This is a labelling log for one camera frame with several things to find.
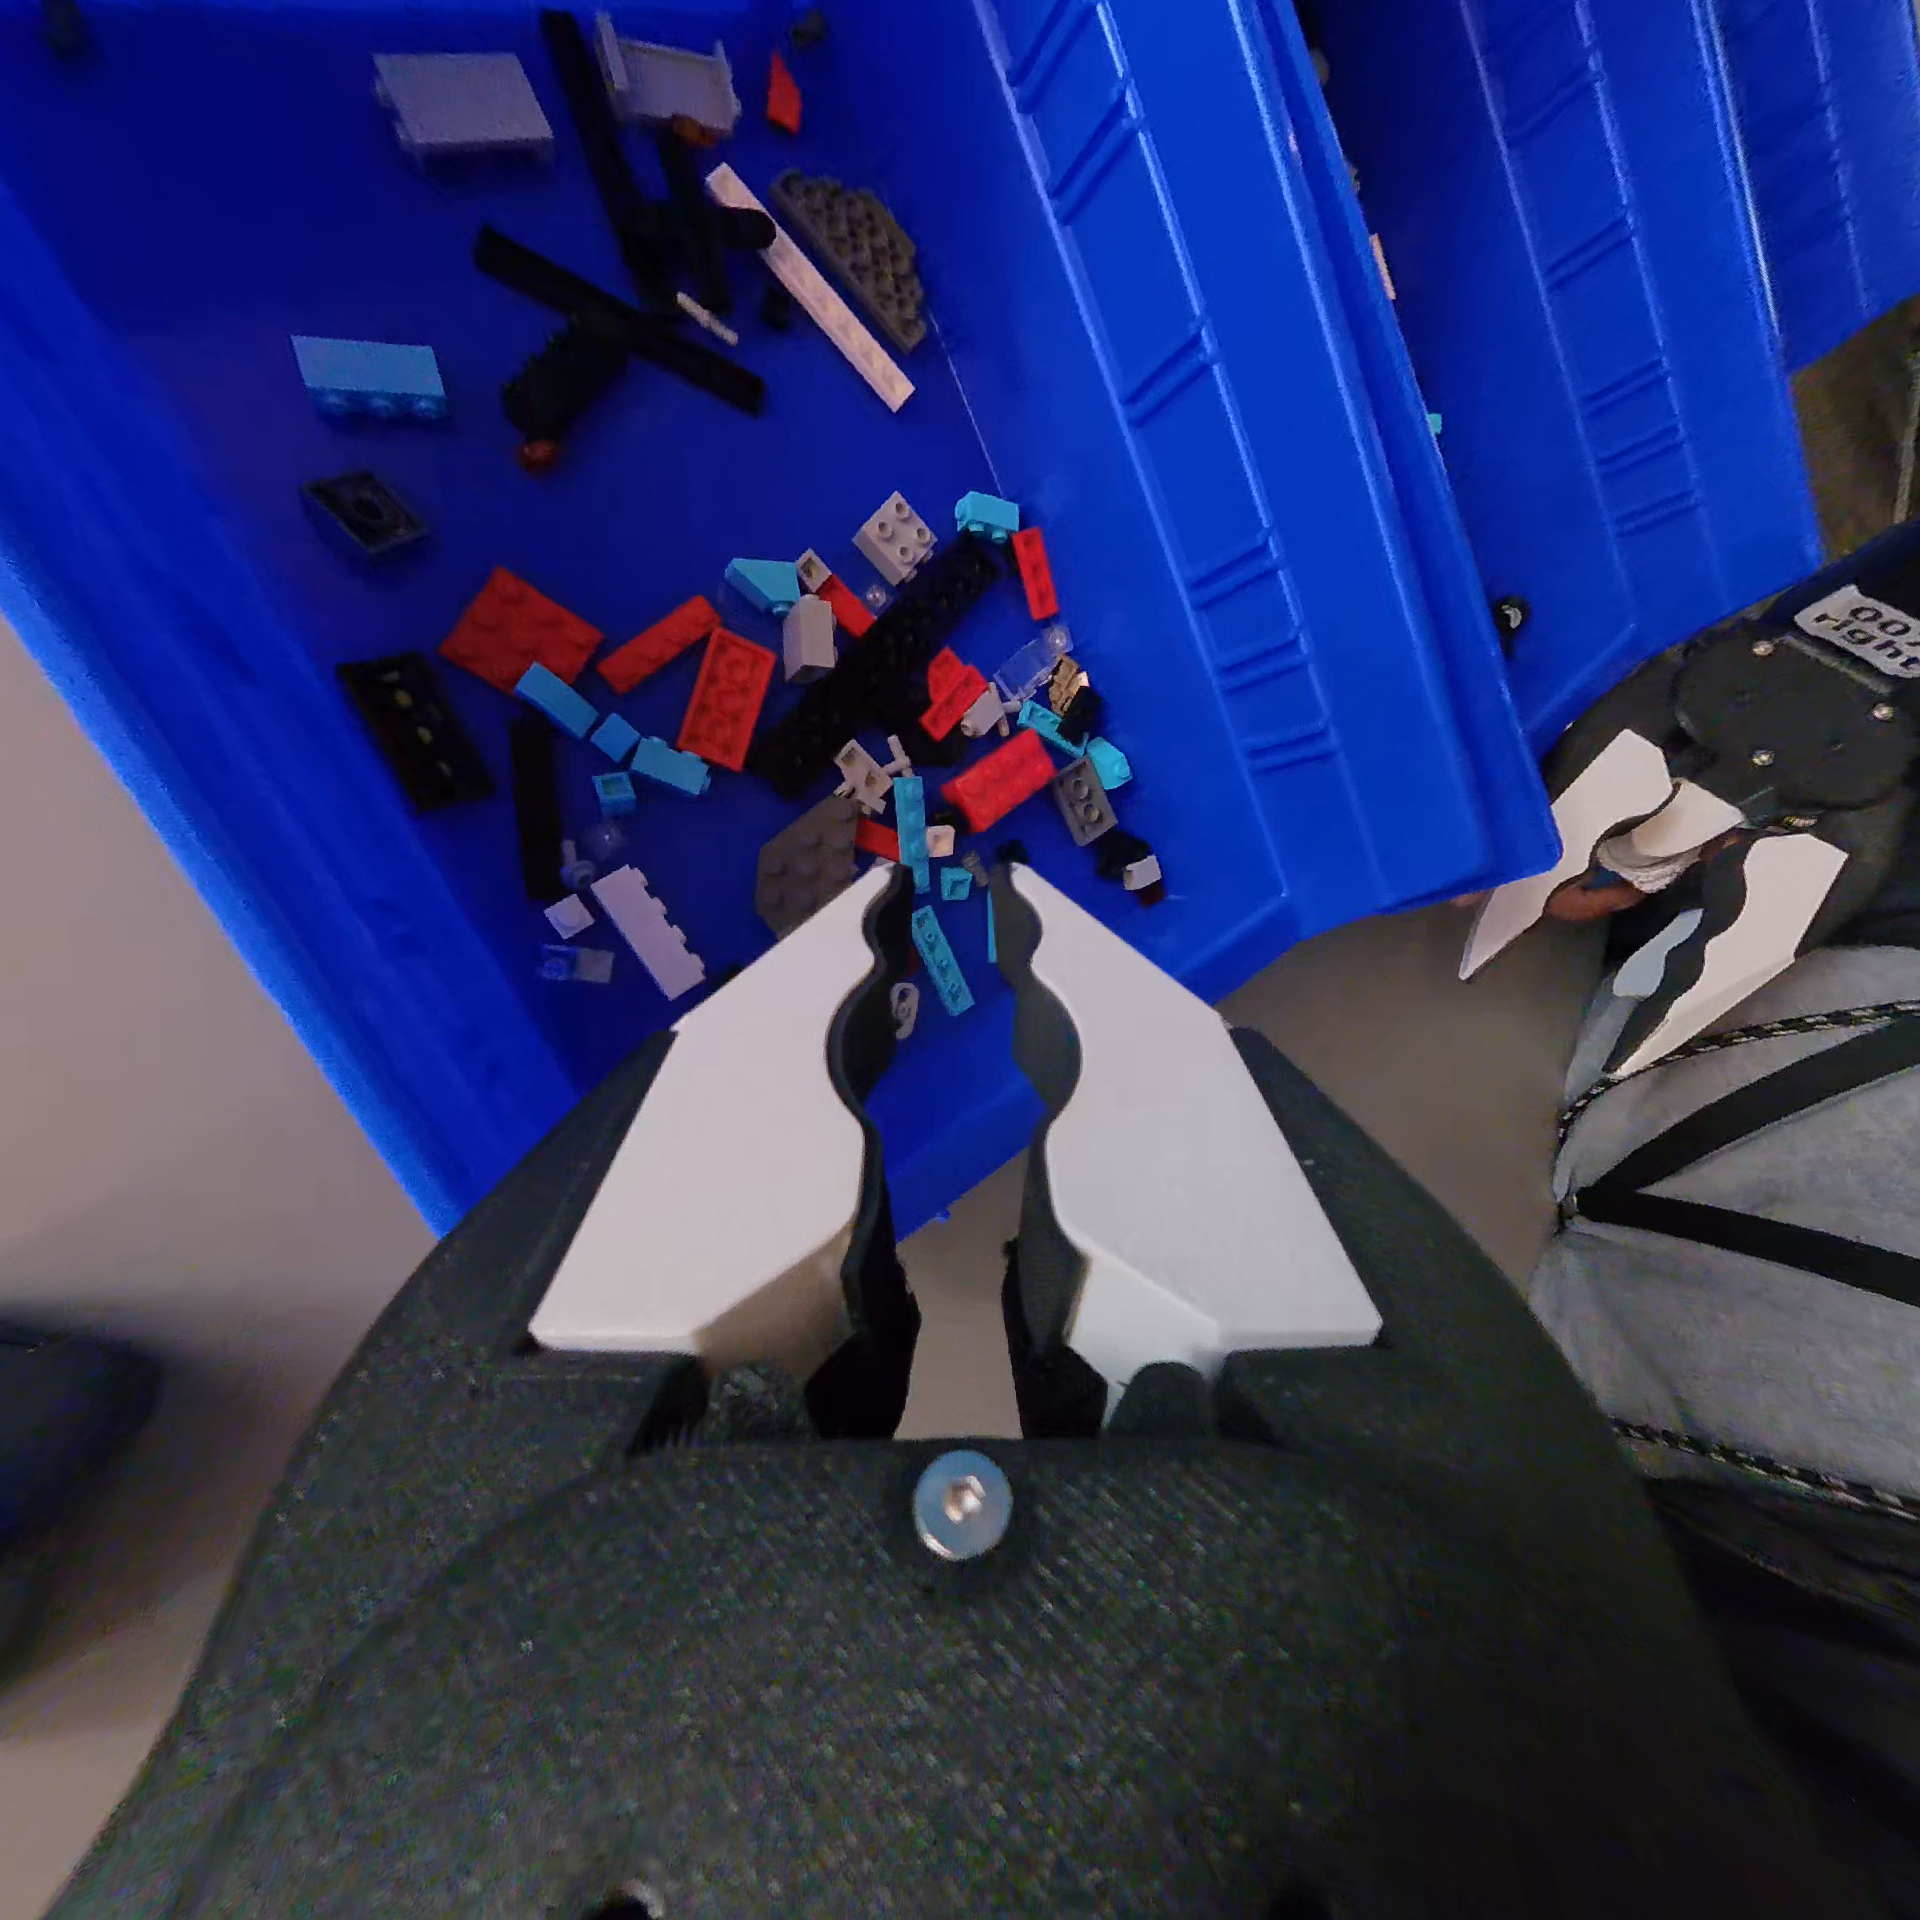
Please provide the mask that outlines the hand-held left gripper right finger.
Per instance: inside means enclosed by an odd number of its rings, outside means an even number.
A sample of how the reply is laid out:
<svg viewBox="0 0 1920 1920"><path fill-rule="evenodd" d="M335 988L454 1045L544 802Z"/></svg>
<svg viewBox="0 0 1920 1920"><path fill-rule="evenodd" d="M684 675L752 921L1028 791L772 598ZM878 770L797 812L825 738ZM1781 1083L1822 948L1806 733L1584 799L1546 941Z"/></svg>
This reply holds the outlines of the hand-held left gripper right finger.
<svg viewBox="0 0 1920 1920"><path fill-rule="evenodd" d="M1032 866L991 878L1040 1099L1000 1316L1025 1438L1090 1438L1154 1369L1366 1349L1383 1316L1232 1023Z"/></svg>

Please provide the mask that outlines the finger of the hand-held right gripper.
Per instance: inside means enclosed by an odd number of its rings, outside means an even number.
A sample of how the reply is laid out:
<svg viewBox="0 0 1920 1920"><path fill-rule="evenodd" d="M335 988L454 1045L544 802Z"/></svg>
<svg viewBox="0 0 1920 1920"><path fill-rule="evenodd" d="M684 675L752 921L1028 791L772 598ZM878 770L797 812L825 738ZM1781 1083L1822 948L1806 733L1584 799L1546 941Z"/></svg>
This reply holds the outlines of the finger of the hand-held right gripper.
<svg viewBox="0 0 1920 1920"><path fill-rule="evenodd" d="M1550 898L1586 876L1598 846L1613 833L1641 825L1672 796L1666 753L1655 741L1621 732L1552 802L1559 858L1546 870L1504 883L1478 906L1455 975L1468 980L1544 916Z"/></svg>
<svg viewBox="0 0 1920 1920"><path fill-rule="evenodd" d="M1622 956L1586 1009L1565 1105L1672 1055L1783 974L1845 863L1815 833L1693 833L1679 849L1647 849L1644 833L1606 837L1588 870L1615 873L1647 900L1604 919Z"/></svg>

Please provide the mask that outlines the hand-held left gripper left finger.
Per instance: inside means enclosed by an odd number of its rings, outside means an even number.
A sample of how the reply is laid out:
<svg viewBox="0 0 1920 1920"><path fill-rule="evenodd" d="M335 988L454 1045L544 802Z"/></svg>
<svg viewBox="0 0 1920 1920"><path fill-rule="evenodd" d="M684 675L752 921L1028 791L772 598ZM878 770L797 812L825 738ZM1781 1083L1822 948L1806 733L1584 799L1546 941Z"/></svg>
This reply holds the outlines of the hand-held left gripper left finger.
<svg viewBox="0 0 1920 1920"><path fill-rule="evenodd" d="M890 1438L921 1332L868 1095L914 883L864 870L679 1020L528 1326L545 1353L783 1369L825 1438Z"/></svg>

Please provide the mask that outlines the blue plastic bin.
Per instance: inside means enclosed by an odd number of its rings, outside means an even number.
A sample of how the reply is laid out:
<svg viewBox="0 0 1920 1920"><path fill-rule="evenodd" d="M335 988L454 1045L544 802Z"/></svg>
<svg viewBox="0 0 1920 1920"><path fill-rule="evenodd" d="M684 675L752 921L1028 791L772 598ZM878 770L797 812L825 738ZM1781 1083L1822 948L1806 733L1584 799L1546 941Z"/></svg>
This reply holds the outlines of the blue plastic bin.
<svg viewBox="0 0 1920 1920"><path fill-rule="evenodd" d="M1717 3L1789 372L1918 291L1912 3Z"/></svg>
<svg viewBox="0 0 1920 1920"><path fill-rule="evenodd" d="M900 495L1040 529L1167 900L1048 798L990 833L1207 996L1326 927L1494 885L1552 830L1494 622L1282 5L609 5L727 54L700 157L866 188L917 245L896 411L729 254L743 413L626 364L530 474L503 387L566 317L485 226L632 276L540 5L4 5L4 607L442 1229L672 1006L541 980L512 732L442 643L508 572L605 655L735 561Z"/></svg>
<svg viewBox="0 0 1920 1920"><path fill-rule="evenodd" d="M1550 747L1816 519L1708 5L1311 5L1328 110Z"/></svg>

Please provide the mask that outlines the pile of red black cyan bricks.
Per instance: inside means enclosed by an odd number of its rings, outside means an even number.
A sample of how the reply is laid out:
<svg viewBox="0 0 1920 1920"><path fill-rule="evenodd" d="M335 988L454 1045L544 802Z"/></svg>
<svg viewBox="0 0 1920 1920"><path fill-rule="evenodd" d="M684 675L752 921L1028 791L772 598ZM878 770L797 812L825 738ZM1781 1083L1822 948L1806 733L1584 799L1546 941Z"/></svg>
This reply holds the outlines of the pile of red black cyan bricks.
<svg viewBox="0 0 1920 1920"><path fill-rule="evenodd" d="M768 945L752 866L861 732L761 747L893 620L857 548L921 507L982 687L1092 470L1016 129L1050 5L4 5L4 499L39 655L290 980L404 1060L592 1071L666 1020L559 974L561 841L637 869L708 975Z"/></svg>

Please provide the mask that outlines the grey sweatshirt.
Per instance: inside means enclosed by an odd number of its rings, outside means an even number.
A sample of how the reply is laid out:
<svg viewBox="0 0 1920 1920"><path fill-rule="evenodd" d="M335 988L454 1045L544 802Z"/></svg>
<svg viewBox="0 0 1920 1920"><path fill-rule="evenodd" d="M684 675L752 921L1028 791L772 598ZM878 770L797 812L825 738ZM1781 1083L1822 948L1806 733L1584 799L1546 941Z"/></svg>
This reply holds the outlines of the grey sweatshirt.
<svg viewBox="0 0 1920 1920"><path fill-rule="evenodd" d="M1717 1099L1888 1026L1791 1022L1916 1002L1916 982L1910 946L1826 946L1796 959L1727 1015L1714 1047L1679 1047L1598 1093L1559 1148L1554 1196L1574 1201ZM1916 1257L1916 1129L1908 1068L1776 1119L1652 1190ZM1580 1217L1550 1237L1524 1294L1647 1477L1916 1515L1912 1305Z"/></svg>

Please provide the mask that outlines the black trousers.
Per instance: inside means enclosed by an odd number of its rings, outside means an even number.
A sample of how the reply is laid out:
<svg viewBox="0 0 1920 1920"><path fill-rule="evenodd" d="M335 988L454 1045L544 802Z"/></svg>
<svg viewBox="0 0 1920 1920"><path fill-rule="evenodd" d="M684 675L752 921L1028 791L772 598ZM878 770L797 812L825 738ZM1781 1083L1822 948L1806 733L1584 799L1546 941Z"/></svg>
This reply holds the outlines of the black trousers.
<svg viewBox="0 0 1920 1920"><path fill-rule="evenodd" d="M1916 1515L1705 1479L1647 1479L1644 1494L1826 1834L1888 1914L1916 1917Z"/></svg>

